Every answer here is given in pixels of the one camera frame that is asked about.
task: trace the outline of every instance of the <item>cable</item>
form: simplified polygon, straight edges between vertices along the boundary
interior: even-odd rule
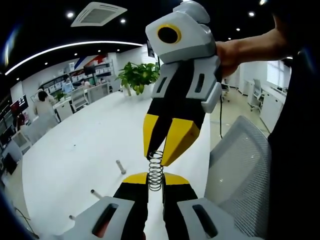
[[[220,137],[222,137],[222,94],[220,95]]]
[[[22,217],[24,218],[24,220],[26,221],[26,223],[28,224],[28,226],[29,226],[29,228],[30,228],[30,230],[31,230],[31,232],[35,235],[35,236],[38,236],[35,232],[34,232],[34,230],[32,229],[32,227],[30,226],[30,224],[29,224],[29,222],[28,222],[28,219],[29,220],[31,220],[30,218],[27,218],[27,217],[25,217],[25,215],[18,209],[18,208],[16,208],[16,207],[14,207],[14,209],[17,211],[18,210],[18,212],[22,215]]]

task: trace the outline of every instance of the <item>ceiling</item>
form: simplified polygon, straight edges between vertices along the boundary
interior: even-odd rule
[[[196,0],[202,4],[211,17],[211,28],[216,41],[228,38],[240,39],[260,35],[274,26],[270,12],[259,5],[260,0]],[[74,19],[66,17],[72,11],[77,16],[92,0],[25,0],[19,3],[5,1],[1,9],[6,15],[0,16],[2,26],[0,49],[5,46],[9,36],[15,30],[14,48],[9,55],[8,65],[0,67],[6,72],[22,60],[61,45],[85,41],[123,41],[145,44],[147,37],[145,27],[152,21],[172,12],[182,0],[97,0],[97,2],[117,5],[128,9],[127,12],[108,22],[105,26],[70,27]],[[254,11],[255,17],[248,12]],[[127,51],[136,46],[119,44],[87,44],[55,50],[36,57],[16,68],[3,80],[13,86],[32,74],[49,66],[74,59],[107,52]]]

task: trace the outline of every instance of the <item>ceiling vent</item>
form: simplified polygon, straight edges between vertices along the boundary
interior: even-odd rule
[[[101,27],[112,19],[125,13],[127,9],[102,2],[89,3],[76,17],[71,27],[97,26]]]

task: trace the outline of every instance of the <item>metal spring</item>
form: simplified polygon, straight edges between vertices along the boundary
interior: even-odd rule
[[[153,151],[149,154],[149,189],[157,192],[162,186],[162,177],[164,174],[164,166],[161,165],[163,152]]]

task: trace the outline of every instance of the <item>black circular hole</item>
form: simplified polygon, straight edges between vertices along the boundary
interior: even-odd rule
[[[170,27],[163,27],[158,31],[159,39],[166,44],[174,44],[178,40],[178,33]]]

